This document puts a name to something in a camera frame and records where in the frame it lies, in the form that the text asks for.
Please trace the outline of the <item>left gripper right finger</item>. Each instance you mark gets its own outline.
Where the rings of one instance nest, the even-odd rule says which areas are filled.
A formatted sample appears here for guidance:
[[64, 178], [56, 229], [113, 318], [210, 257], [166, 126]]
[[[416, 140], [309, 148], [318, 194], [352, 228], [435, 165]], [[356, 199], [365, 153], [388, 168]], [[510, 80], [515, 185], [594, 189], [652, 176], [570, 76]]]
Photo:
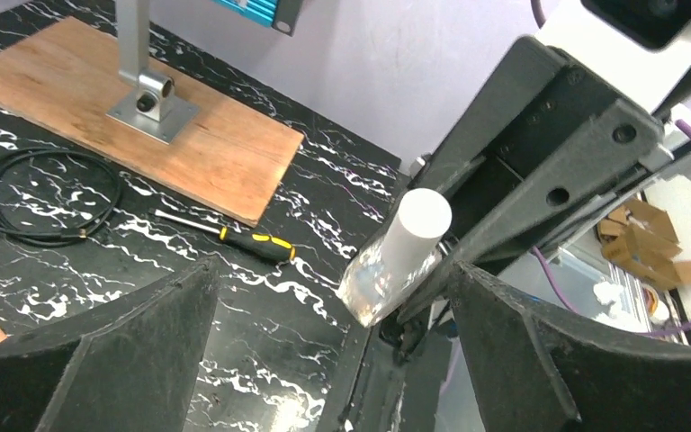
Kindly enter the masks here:
[[598, 323], [474, 265], [447, 276], [488, 431], [691, 431], [691, 346]]

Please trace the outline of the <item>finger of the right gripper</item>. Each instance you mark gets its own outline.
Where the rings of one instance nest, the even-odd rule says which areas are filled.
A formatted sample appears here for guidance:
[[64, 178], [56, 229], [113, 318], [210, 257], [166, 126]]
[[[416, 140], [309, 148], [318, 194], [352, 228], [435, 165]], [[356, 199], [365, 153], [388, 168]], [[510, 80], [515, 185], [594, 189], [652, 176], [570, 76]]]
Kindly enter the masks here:
[[542, 245], [590, 199], [612, 188], [663, 134], [659, 121], [624, 100], [559, 130], [565, 139], [544, 156], [528, 157], [535, 166], [523, 174], [501, 157], [463, 170], [448, 189], [458, 241], [401, 308], [399, 321], [414, 318], [445, 291], [453, 264], [505, 267]]
[[619, 96], [566, 51], [522, 36], [411, 185], [440, 189], [480, 156], [497, 157], [526, 176]]

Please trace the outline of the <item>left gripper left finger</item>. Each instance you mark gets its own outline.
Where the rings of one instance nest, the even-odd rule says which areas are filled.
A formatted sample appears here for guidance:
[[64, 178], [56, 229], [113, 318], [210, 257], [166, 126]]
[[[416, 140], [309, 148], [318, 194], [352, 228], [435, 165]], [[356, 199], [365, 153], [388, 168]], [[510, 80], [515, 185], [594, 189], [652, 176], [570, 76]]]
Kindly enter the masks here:
[[219, 262], [0, 343], [0, 431], [179, 431], [219, 299]]

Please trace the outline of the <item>clear nail polish bottle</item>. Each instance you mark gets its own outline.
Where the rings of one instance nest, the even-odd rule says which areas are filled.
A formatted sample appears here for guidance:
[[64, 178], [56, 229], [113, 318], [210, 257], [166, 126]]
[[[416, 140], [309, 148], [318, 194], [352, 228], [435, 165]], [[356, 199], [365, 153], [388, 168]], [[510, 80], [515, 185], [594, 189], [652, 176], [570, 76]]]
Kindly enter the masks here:
[[437, 266], [437, 245], [453, 213], [437, 191], [403, 194], [387, 229], [347, 266], [337, 297], [356, 321], [370, 328], [395, 311]]

